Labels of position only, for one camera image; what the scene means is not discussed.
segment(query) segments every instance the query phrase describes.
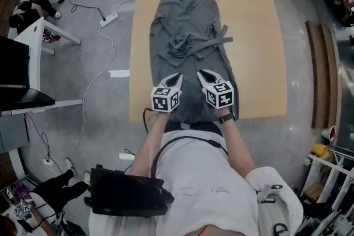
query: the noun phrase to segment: wristwatch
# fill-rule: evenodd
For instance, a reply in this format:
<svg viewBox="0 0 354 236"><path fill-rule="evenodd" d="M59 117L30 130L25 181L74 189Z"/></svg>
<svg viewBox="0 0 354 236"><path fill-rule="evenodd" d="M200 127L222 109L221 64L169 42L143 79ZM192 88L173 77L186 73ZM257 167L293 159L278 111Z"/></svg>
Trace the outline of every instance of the wristwatch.
<svg viewBox="0 0 354 236"><path fill-rule="evenodd" d="M222 124L222 123L224 123L224 122L226 122L226 121L228 121L230 119L233 119L234 121L236 121L236 117L235 117L235 115L233 114L232 111L230 111L230 113L227 114L227 115L219 117L219 123Z"/></svg>

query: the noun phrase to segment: black monitor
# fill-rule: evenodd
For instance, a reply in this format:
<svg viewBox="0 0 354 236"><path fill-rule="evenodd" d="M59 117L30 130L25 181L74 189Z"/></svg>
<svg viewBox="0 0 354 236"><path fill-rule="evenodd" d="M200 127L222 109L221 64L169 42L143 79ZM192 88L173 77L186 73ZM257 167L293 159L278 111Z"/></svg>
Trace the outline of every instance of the black monitor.
<svg viewBox="0 0 354 236"><path fill-rule="evenodd" d="M43 107L55 100L29 86L29 46L0 36L0 111Z"/></svg>
<svg viewBox="0 0 354 236"><path fill-rule="evenodd" d="M167 213L174 197L162 179L126 175L97 165L91 169L92 212L109 216L151 217Z"/></svg>
<svg viewBox="0 0 354 236"><path fill-rule="evenodd" d="M29 46L0 36L0 87L28 88Z"/></svg>

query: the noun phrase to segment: wooden board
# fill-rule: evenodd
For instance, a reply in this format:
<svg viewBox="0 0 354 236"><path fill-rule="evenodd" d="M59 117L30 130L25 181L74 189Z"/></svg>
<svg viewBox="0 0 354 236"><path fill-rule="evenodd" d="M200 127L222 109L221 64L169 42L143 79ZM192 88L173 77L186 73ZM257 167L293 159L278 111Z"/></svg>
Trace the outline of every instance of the wooden board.
<svg viewBox="0 0 354 236"><path fill-rule="evenodd" d="M131 42L130 120L150 107L152 77L149 33L160 0L136 0ZM240 118L287 113L282 34L273 0L216 0L221 25L233 42L225 49L240 93Z"/></svg>
<svg viewBox="0 0 354 236"><path fill-rule="evenodd" d="M330 30L306 22L314 72L314 108L312 128L335 125L337 113L337 66Z"/></svg>
<svg viewBox="0 0 354 236"><path fill-rule="evenodd" d="M337 115L337 99L338 99L338 84L337 84L337 64L334 53L334 46L332 41L332 36L330 29L321 25L320 32L322 35L322 40L326 46L327 61L328 61L328 72L329 72L329 113L328 113L328 124L327 127L336 124Z"/></svg>

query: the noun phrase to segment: power strip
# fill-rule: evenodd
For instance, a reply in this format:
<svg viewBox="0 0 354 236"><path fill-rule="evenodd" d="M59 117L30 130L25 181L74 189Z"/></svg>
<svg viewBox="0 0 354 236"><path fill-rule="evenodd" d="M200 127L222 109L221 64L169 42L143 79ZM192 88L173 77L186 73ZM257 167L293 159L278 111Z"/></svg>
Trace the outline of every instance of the power strip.
<svg viewBox="0 0 354 236"><path fill-rule="evenodd" d="M106 25L108 25L109 23L112 23L115 19L117 19L119 16L118 16L118 13L117 12L113 12L112 14L108 15L106 17L106 20L101 20L100 21L100 24L101 24L101 27L105 27Z"/></svg>

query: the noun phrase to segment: person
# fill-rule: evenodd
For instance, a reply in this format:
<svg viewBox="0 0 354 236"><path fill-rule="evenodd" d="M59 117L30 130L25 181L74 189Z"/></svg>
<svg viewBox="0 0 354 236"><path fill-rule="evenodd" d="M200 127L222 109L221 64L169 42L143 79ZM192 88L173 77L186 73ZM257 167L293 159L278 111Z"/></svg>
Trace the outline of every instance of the person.
<svg viewBox="0 0 354 236"><path fill-rule="evenodd" d="M12 206L7 216L0 216L0 236L56 235L50 223L57 215L61 216L64 206L81 196L90 184L90 173L86 172L84 181L68 187L69 180L76 175L76 171L69 159L65 162L69 168L66 173L40 183L18 205ZM23 212L22 204L30 207L30 213ZM35 228L33 232L26 231L21 221L26 221L28 225Z"/></svg>
<svg viewBox="0 0 354 236"><path fill-rule="evenodd" d="M39 18L44 17L43 11L55 19L61 17L60 12L53 8L49 0L25 1L18 4L17 10L9 19L9 26L16 29L17 34L20 34Z"/></svg>
<svg viewBox="0 0 354 236"><path fill-rule="evenodd" d="M274 168L256 168L230 110L217 109L216 114L225 121L222 131L213 122L192 124L184 130L180 123L169 122L170 113L158 113L129 174L148 177L159 150L167 142L181 138L162 151L156 171L156 178L164 180L163 187L172 194L174 202L165 215L142 218L134 224L129 217L91 211L90 234L125 235L138 227L134 234L138 236L259 235L256 190L277 184L283 185L279 195L288 211L290 235L294 235L303 218L297 196ZM228 156L221 148L197 138L220 143Z"/></svg>

